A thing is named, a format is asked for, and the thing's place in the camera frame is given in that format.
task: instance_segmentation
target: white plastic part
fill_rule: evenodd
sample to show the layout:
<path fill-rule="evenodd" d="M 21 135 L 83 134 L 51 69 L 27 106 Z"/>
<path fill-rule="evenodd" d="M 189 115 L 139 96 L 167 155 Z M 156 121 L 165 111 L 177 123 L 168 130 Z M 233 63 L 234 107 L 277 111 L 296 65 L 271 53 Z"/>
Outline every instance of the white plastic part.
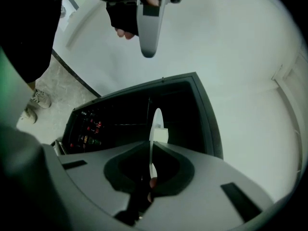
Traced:
<path fill-rule="evenodd" d="M 167 128 L 154 128 L 153 141 L 168 143 L 168 138 Z"/>
<path fill-rule="evenodd" d="M 160 1 L 158 16 L 144 15 L 143 4 L 139 4 L 139 2 L 137 4 L 137 27 L 141 52 L 144 57 L 151 58 L 157 50 L 167 0 Z"/>
<path fill-rule="evenodd" d="M 153 122 L 152 122 L 152 128 L 150 132 L 150 164 L 149 164 L 149 169 L 150 169 L 150 176 L 151 178 L 157 177 L 157 172 L 156 169 L 152 163 L 152 154 L 153 154 L 153 142 L 154 142 L 154 130 L 155 128 L 164 128 L 164 119 L 163 119 L 163 113 L 160 110 L 160 108 L 157 108 L 154 114 Z"/>

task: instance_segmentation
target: gray machine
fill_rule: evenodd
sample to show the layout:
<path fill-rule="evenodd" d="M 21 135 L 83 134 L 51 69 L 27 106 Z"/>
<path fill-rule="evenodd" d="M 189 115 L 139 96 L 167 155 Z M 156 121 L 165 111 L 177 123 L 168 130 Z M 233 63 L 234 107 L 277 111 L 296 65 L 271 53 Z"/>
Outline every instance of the gray machine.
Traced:
<path fill-rule="evenodd" d="M 9 72 L 13 70 L 9 63 L 7 67 Z M 155 96 L 158 90 L 163 98 L 177 91 L 185 94 L 183 86 L 193 92 L 198 107 L 193 113 L 202 117 L 200 131 L 206 129 L 204 144 L 207 149 L 212 145 L 214 151 L 202 151 L 192 144 L 187 149 L 154 142 L 152 160 L 157 170 L 154 188 L 150 188 L 149 139 L 87 153 L 57 155 L 52 146 L 41 145 L 33 136 L 9 128 L 12 123 L 9 120 L 6 125 L 1 121 L 3 172 L 17 184 L 17 189 L 26 192 L 40 214 L 64 230 L 222 231 L 249 225 L 273 202 L 257 184 L 224 162 L 222 153 L 215 154 L 215 148 L 221 149 L 219 130 L 199 81 L 196 74 L 163 78 L 98 98 L 72 113 L 75 117 L 74 114 L 82 115 L 82 111 L 94 105 L 112 106 L 118 98 L 133 99 L 132 94 L 143 99 L 141 93 Z M 18 111 L 13 111 L 10 114 L 18 118 Z M 173 141 L 172 125 L 168 125 L 168 116 L 172 114 L 166 114 L 164 108 L 162 114 L 165 114 L 164 126 L 169 130 L 168 142 Z M 148 201 L 148 193 L 152 195 L 152 203 Z"/>

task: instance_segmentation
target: person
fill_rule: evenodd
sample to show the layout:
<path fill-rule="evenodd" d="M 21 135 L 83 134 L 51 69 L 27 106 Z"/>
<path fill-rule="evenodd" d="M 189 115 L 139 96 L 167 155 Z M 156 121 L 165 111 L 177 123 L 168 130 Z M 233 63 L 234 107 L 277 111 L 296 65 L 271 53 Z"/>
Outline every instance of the person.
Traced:
<path fill-rule="evenodd" d="M 62 0 L 1 0 L 3 10 L 0 44 L 16 71 L 33 91 L 32 102 L 41 108 L 49 108 L 51 100 L 36 89 L 36 80 L 42 76 L 51 60 L 52 45 L 61 15 Z M 159 0 L 147 0 L 152 6 L 159 6 Z M 132 33 L 115 29 L 119 37 L 131 39 Z M 37 115 L 27 106 L 21 119 L 35 123 Z"/>

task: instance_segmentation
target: white wall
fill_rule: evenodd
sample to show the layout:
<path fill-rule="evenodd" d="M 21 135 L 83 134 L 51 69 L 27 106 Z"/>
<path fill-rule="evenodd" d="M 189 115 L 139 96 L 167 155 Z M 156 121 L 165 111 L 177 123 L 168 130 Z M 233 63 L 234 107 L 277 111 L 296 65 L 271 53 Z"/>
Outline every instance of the white wall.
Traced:
<path fill-rule="evenodd" d="M 293 127 L 271 78 L 294 57 L 301 38 L 274 3 L 183 0 L 169 4 L 152 59 L 142 56 L 138 37 L 129 41 L 117 37 L 104 7 L 89 18 L 69 49 L 63 45 L 63 33 L 58 30 L 54 49 L 101 95 L 196 71 L 213 104 L 226 161 L 274 200 L 292 188 L 297 141 L 289 134 Z"/>
<path fill-rule="evenodd" d="M 283 90 L 293 110 L 295 132 L 300 141 L 300 163 L 303 175 L 308 161 L 308 54 L 303 43 L 294 63 L 279 69 L 274 79 Z"/>
<path fill-rule="evenodd" d="M 0 124 L 15 128 L 33 91 L 17 73 L 2 47 L 0 47 L 0 66 L 0 94 L 3 104 L 0 106 Z"/>
<path fill-rule="evenodd" d="M 293 188 L 298 144 L 277 89 L 212 102 L 224 160 L 278 201 Z"/>

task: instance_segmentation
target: black strip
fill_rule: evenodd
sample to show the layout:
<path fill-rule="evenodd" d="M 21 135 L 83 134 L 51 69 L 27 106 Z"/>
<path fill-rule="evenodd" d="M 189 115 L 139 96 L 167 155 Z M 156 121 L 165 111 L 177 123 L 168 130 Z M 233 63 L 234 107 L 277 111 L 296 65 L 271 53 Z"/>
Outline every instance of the black strip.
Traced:
<path fill-rule="evenodd" d="M 262 211 L 234 183 L 220 186 L 244 222 L 255 218 Z"/>
<path fill-rule="evenodd" d="M 87 164 L 87 163 L 84 160 L 79 160 L 79 161 L 75 161 L 75 162 L 71 162 L 71 163 L 62 164 L 62 166 L 65 170 L 68 170 L 70 168 L 83 166 L 85 164 Z"/>
<path fill-rule="evenodd" d="M 143 15 L 159 17 L 160 7 L 143 5 Z"/>
<path fill-rule="evenodd" d="M 69 0 L 70 1 L 70 3 L 73 5 L 73 7 L 74 7 L 74 9 L 79 9 L 79 6 L 78 6 L 78 4 L 75 2 L 75 0 Z"/>
<path fill-rule="evenodd" d="M 80 82 L 81 85 L 83 85 L 85 88 L 87 88 L 92 94 L 94 94 L 96 97 L 101 97 L 95 90 L 93 90 L 86 82 L 84 82 L 66 63 L 63 61 L 63 59 L 57 54 L 57 52 L 53 49 L 52 55 L 57 59 L 57 61 L 67 70 L 68 73 L 70 73 L 76 80 Z"/>

